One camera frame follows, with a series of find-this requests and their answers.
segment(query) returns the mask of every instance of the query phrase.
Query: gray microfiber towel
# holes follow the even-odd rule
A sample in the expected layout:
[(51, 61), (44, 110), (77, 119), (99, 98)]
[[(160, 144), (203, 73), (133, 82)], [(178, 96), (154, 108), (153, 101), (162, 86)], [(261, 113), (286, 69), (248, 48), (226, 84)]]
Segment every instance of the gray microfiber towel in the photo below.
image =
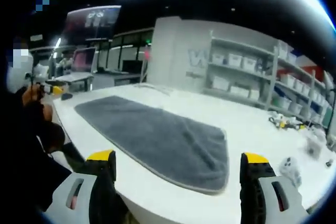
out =
[(221, 129), (116, 96), (77, 105), (75, 110), (170, 183), (205, 194), (225, 188), (229, 166)]

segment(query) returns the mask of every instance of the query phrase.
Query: storage bin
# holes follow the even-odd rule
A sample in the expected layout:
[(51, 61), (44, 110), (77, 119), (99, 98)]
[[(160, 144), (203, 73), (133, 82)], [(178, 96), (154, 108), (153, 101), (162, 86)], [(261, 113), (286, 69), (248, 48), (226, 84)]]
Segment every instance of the storage bin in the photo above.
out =
[(230, 66), (240, 68), (242, 65), (241, 60), (242, 60), (241, 55), (229, 54), (229, 65)]
[(279, 107), (281, 107), (285, 110), (287, 110), (289, 108), (291, 102), (292, 101), (289, 100), (286, 97), (279, 97)]
[(295, 65), (295, 64), (296, 64), (296, 56), (293, 55), (293, 54), (291, 54), (291, 53), (289, 53), (289, 54), (287, 55), (287, 61), (288, 61), (289, 63)]
[(249, 98), (252, 100), (259, 100), (260, 97), (260, 91), (257, 89), (251, 89)]
[(320, 117), (319, 114), (314, 114), (314, 115), (311, 117), (311, 120), (312, 120), (312, 122), (320, 123), (321, 117)]
[(326, 99), (324, 98), (324, 96), (323, 95), (321, 95), (321, 103), (320, 103), (320, 105), (321, 105), (321, 107), (324, 107), (325, 106), (325, 104), (326, 104)]
[(296, 79), (296, 80), (295, 80), (295, 83), (294, 83), (294, 88), (295, 88), (296, 91), (302, 93), (303, 82), (300, 81), (300, 80), (298, 80), (298, 79)]
[(214, 76), (214, 80), (212, 82), (212, 87), (214, 89), (221, 89), (227, 91), (229, 88), (230, 82), (222, 77)]
[(319, 93), (316, 90), (313, 90), (312, 94), (311, 94), (311, 98), (314, 102), (317, 102)]
[(292, 102), (289, 106), (289, 110), (291, 112), (293, 112), (294, 114), (298, 115), (298, 114), (300, 114), (302, 107), (303, 106), (301, 104), (296, 103), (296, 102)]
[(301, 104), (302, 106), (306, 106), (307, 105), (307, 103), (304, 100), (302, 100), (302, 99), (298, 99), (298, 103)]
[(243, 69), (245, 69), (247, 71), (255, 72), (256, 71), (256, 64), (257, 64), (257, 60), (255, 60), (255, 59), (251, 59), (249, 57), (244, 57), (243, 58)]
[(319, 104), (321, 105), (321, 106), (323, 106), (324, 105), (324, 102), (325, 102), (325, 98), (324, 98), (324, 96), (323, 95), (321, 95), (321, 94), (319, 94)]
[(317, 97), (316, 97), (316, 103), (317, 104), (321, 104), (321, 102), (322, 102), (321, 98), (322, 98), (321, 95), (318, 93)]
[(238, 86), (231, 86), (230, 93), (238, 95), (240, 97), (248, 98), (250, 91), (248, 89), (244, 89)]
[(302, 94), (308, 97), (309, 92), (310, 92), (310, 87), (307, 84), (303, 83)]
[(308, 120), (310, 120), (310, 118), (311, 118), (311, 110), (307, 111), (307, 118), (308, 118)]
[(295, 83), (295, 77), (290, 74), (282, 74), (280, 76), (280, 80), (282, 83), (286, 84), (288, 87), (293, 88)]
[(212, 63), (223, 65), (224, 64), (224, 55), (213, 54), (212, 55)]
[(279, 40), (278, 41), (278, 52), (279, 52), (279, 55), (278, 55), (279, 58), (287, 60), (287, 57), (288, 57), (288, 45), (287, 45), (287, 43)]

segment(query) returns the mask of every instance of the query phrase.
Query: monitor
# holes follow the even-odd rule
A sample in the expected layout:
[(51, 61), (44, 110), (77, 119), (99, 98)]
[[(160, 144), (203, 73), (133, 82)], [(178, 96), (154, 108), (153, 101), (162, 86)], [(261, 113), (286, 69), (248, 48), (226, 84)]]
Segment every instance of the monitor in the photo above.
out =
[(121, 6), (97, 6), (69, 12), (63, 31), (67, 44), (79, 45), (88, 39), (111, 39)]
[(89, 72), (92, 73), (93, 59), (96, 48), (81, 48), (73, 53), (71, 71), (72, 72)]

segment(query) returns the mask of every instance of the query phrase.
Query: white table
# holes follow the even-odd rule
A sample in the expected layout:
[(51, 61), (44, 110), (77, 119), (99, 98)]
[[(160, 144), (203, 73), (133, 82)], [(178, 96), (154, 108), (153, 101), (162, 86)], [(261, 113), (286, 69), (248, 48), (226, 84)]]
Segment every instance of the white table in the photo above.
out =
[[(73, 109), (77, 104), (111, 95), (224, 129), (229, 153), (229, 180), (219, 195), (210, 196), (173, 185), (135, 162), (119, 150)], [(114, 149), (117, 156), (116, 190), (141, 224), (240, 223), (240, 157), (253, 152), (266, 157), (275, 173), (283, 158), (297, 158), (302, 176), (299, 192), (307, 209), (321, 199), (335, 177), (335, 163), (326, 168), (333, 152), (323, 150), (319, 162), (303, 150), (305, 138), (299, 132), (278, 130), (268, 121), (266, 111), (201, 94), (172, 90), (170, 95), (133, 85), (76, 94), (70, 100), (54, 101), (56, 112), (79, 153)]]
[(88, 91), (89, 89), (89, 80), (92, 81), (93, 74), (88, 72), (72, 72), (70, 74), (66, 74), (64, 76), (60, 76), (55, 78), (57, 81), (63, 81), (67, 83), (68, 85), (71, 85), (75, 82), (84, 81), (84, 90)]

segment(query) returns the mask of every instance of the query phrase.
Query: shelving unit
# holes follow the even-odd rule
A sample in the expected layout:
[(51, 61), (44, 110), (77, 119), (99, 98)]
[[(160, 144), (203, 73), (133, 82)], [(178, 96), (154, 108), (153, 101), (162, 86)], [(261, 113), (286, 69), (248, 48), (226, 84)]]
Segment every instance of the shelving unit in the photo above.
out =
[[(239, 52), (240, 55), (248, 55), (253, 56), (255, 58), (260, 59), (262, 62), (262, 73), (261, 72), (253, 72), (248, 71), (246, 69), (231, 66), (228, 64), (218, 64), (212, 62), (213, 54), (214, 54), (214, 48), (222, 48), (224, 51), (233, 51), (233, 52)], [(308, 83), (310, 87), (309, 95), (304, 95), (302, 92), (297, 91), (296, 89), (287, 86), (285, 83), (280, 82), (277, 80), (277, 71), (278, 66), (283, 67), (285, 69), (289, 69), (291, 72), (302, 76), (306, 83)], [(228, 73), (229, 71), (233, 72), (239, 72), (240, 74), (243, 74), (245, 76), (249, 76), (248, 78), (258, 80), (257, 83), (260, 84), (260, 98), (259, 100), (254, 100), (251, 98), (246, 98), (239, 96), (237, 94), (233, 94), (230, 91), (224, 91), (220, 89), (214, 89), (211, 87), (211, 75), (213, 75), (214, 71), (222, 71), (223, 73)], [(274, 92), (274, 88), (278, 87), (282, 90), (286, 90), (286, 92), (290, 92), (295, 97), (298, 97), (300, 99), (305, 100), (307, 103), (302, 108), (301, 114), (295, 114), (292, 111), (274, 106), (271, 104), (272, 101), (272, 94)], [(227, 100), (233, 100), (236, 102), (240, 102), (243, 104), (249, 104), (252, 106), (256, 106), (258, 108), (262, 108), (265, 110), (275, 110), (278, 111), (284, 115), (288, 116), (296, 116), (298, 119), (302, 121), (309, 121), (310, 118), (308, 118), (309, 110), (311, 108), (312, 103), (317, 104), (315, 101), (313, 101), (313, 92), (314, 90), (319, 90), (319, 93), (325, 94), (325, 86), (323, 83), (318, 81), (315, 78), (315, 72), (313, 74), (310, 74), (308, 72), (305, 72), (302, 68), (292, 64), (287, 59), (282, 59), (279, 57), (279, 53), (267, 51), (262, 48), (258, 48), (252, 45), (239, 43), (236, 41), (221, 39), (212, 37), (211, 42), (211, 53), (210, 58), (207, 64), (206, 69), (206, 81), (205, 81), (205, 87), (204, 87), (204, 93), (213, 95), (216, 97), (221, 97), (223, 99)]]
[(220, 90), (220, 89), (205, 88), (204, 93), (211, 94), (211, 95), (214, 95), (216, 97), (225, 97), (229, 100), (239, 101), (241, 103), (248, 103), (248, 104), (252, 104), (252, 105), (265, 106), (265, 103), (261, 102), (259, 100), (253, 100), (251, 98), (241, 97), (239, 95), (232, 94), (230, 92)]
[(232, 70), (240, 71), (240, 72), (243, 72), (243, 73), (250, 74), (252, 76), (263, 78), (263, 79), (268, 80), (268, 81), (271, 80), (270, 76), (267, 76), (267, 75), (261, 74), (261, 73), (257, 73), (257, 72), (248, 71), (248, 70), (245, 70), (243, 68), (237, 68), (237, 67), (233, 67), (233, 66), (230, 66), (230, 65), (221, 65), (221, 64), (217, 64), (217, 63), (213, 63), (213, 62), (209, 62), (208, 64), (211, 65), (211, 66), (217, 66), (217, 67), (220, 67), (220, 68), (226, 68), (226, 69), (232, 69)]

